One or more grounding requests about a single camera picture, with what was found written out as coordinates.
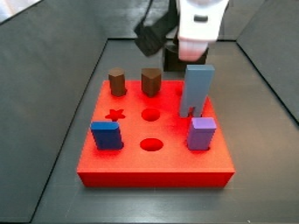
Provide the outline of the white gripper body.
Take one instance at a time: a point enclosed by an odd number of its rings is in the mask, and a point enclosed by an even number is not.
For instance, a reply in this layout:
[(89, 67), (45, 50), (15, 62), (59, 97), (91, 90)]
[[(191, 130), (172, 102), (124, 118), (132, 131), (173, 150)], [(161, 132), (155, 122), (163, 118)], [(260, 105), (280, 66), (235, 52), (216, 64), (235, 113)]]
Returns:
[(230, 0), (176, 0), (179, 22), (179, 59), (196, 61), (208, 44), (217, 40)]

